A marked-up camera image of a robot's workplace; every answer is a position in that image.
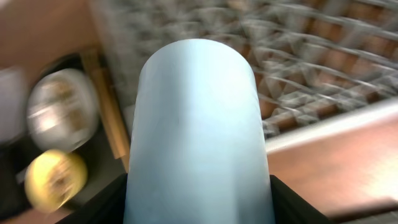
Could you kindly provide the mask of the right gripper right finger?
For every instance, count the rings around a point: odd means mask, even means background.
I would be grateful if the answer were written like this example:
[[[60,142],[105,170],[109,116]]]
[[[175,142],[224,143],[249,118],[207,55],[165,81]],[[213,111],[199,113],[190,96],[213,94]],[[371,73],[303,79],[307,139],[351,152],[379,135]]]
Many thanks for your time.
[[[270,175],[276,224],[333,224],[274,175]]]

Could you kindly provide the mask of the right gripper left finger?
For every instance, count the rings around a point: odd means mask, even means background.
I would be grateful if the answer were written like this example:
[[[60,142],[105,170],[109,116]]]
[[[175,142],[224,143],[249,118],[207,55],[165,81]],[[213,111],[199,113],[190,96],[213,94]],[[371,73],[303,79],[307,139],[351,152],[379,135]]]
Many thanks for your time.
[[[123,224],[127,174],[122,174],[57,224]]]

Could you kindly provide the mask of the yellow bowl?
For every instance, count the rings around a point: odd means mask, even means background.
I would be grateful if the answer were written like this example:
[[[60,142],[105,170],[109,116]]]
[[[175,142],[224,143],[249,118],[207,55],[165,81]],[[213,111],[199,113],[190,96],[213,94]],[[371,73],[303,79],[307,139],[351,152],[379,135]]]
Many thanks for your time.
[[[86,164],[79,155],[51,149],[29,164],[24,188],[35,209],[52,213],[85,186],[87,177]]]

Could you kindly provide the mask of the blue plastic cup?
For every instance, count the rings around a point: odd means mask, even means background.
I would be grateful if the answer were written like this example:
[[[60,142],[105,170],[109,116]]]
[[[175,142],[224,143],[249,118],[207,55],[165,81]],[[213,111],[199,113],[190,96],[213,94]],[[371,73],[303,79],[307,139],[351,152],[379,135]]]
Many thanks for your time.
[[[125,223],[274,223],[256,82],[212,40],[154,53],[139,77]]]

